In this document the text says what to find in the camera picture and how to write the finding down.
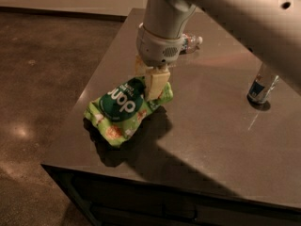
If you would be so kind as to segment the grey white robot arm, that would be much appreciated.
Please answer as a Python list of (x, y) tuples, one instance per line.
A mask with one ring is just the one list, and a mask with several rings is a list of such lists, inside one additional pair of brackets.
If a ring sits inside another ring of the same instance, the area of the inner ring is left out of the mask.
[(301, 0), (148, 0), (136, 39), (146, 65), (177, 60), (182, 32), (197, 8), (300, 91)]

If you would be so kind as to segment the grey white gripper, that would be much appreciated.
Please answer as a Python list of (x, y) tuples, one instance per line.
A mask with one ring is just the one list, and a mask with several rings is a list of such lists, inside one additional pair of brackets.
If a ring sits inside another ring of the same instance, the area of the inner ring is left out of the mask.
[[(135, 56), (135, 76), (145, 75), (145, 98), (147, 101), (159, 98), (170, 77), (167, 64), (178, 59), (182, 42), (182, 37), (163, 39), (151, 34), (143, 24), (139, 25), (136, 39), (138, 55)], [(146, 70), (144, 63), (149, 67), (156, 68)]]

